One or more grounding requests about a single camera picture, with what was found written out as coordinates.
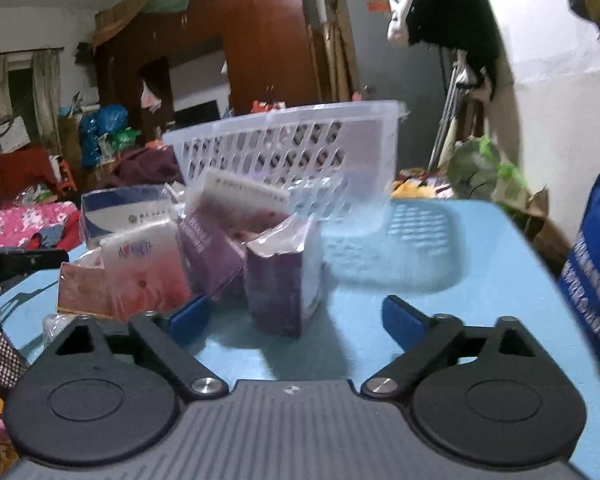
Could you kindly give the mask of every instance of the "metal screw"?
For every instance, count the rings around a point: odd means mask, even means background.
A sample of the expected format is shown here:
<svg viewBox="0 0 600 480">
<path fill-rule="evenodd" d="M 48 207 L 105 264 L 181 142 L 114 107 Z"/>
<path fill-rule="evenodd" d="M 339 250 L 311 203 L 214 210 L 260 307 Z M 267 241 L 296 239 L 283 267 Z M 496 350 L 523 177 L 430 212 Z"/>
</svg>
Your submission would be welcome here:
<svg viewBox="0 0 600 480">
<path fill-rule="evenodd" d="M 222 383 L 213 377 L 202 377 L 191 383 L 191 389 L 200 395 L 215 395 L 222 390 Z"/>
<path fill-rule="evenodd" d="M 398 389 L 398 383 L 385 377 L 374 377 L 365 383 L 365 390 L 370 394 L 387 395 Z"/>
</svg>

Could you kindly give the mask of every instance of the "green plastic bag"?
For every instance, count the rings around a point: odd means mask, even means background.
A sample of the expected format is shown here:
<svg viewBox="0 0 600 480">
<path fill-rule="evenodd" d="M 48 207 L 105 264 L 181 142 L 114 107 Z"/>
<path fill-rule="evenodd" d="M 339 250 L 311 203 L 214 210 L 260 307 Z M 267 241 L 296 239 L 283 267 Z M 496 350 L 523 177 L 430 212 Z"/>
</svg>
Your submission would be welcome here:
<svg viewBox="0 0 600 480">
<path fill-rule="evenodd" d="M 109 135 L 109 142 L 115 153 L 122 152 L 127 148 L 135 145 L 136 139 L 141 135 L 137 130 L 127 128 L 126 130 L 120 130 L 114 134 Z"/>
</svg>

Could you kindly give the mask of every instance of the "hanging clothes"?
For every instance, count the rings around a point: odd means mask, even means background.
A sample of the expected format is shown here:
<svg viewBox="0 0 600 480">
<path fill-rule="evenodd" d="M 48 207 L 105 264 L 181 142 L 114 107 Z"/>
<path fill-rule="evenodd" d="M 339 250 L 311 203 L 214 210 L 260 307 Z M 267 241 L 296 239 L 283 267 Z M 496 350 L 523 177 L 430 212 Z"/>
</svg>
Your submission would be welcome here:
<svg viewBox="0 0 600 480">
<path fill-rule="evenodd" d="M 488 0 L 390 0 L 388 38 L 395 44 L 420 41 L 464 50 L 475 86 L 493 97 L 500 35 Z"/>
</svg>

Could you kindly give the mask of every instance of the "white plastic basket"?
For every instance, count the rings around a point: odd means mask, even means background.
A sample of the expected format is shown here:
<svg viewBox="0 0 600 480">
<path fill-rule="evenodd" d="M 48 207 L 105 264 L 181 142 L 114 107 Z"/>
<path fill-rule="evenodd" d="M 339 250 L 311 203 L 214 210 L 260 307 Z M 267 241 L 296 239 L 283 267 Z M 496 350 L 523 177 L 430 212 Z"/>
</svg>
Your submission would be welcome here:
<svg viewBox="0 0 600 480">
<path fill-rule="evenodd" d="M 289 189 L 301 214 L 366 232 L 369 213 L 389 202 L 405 115 L 397 101 L 317 105 L 192 126 L 163 141 L 187 185 L 209 166 L 230 170 Z"/>
</svg>

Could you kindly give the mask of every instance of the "door handle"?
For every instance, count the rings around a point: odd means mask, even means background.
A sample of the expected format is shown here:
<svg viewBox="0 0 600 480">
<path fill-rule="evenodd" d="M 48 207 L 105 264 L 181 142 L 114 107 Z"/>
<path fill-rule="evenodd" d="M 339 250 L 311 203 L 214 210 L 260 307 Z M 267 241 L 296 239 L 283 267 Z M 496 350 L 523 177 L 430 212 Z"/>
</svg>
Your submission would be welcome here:
<svg viewBox="0 0 600 480">
<path fill-rule="evenodd" d="M 362 96 L 365 99 L 369 99 L 373 97 L 373 94 L 376 93 L 376 88 L 374 86 L 364 85 L 362 87 Z"/>
</svg>

